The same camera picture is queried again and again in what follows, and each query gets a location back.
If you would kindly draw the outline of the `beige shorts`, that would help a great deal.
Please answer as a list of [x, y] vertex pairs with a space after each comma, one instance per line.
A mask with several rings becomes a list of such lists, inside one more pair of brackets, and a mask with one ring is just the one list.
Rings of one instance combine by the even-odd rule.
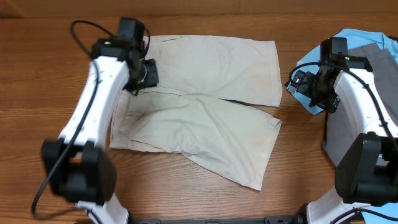
[[261, 190], [282, 122], [261, 110], [282, 98], [274, 41], [212, 35], [158, 35], [147, 56], [156, 87], [122, 92], [110, 146], [184, 155], [199, 166]]

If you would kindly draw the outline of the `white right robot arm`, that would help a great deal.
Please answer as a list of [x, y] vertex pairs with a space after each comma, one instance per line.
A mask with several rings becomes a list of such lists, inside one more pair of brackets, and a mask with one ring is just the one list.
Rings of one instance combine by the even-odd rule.
[[291, 223], [343, 223], [397, 202], [397, 126], [389, 116], [366, 57], [348, 53], [347, 40], [320, 45], [316, 73], [296, 66], [286, 84], [328, 113], [323, 149], [335, 164], [334, 187], [303, 205]]

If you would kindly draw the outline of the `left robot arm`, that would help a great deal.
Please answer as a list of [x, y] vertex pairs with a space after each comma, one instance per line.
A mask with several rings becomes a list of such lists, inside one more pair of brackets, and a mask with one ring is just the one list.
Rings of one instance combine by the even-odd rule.
[[90, 58], [85, 87], [67, 125], [57, 140], [45, 140], [42, 161], [47, 173], [36, 193], [30, 212], [46, 186], [55, 195], [84, 210], [93, 223], [132, 223], [129, 210], [116, 194], [116, 168], [105, 152], [106, 135], [120, 93], [137, 95], [141, 89], [159, 83], [156, 61], [147, 59], [148, 28], [139, 20], [122, 17], [116, 34], [100, 38], [88, 50], [75, 32], [75, 42]]

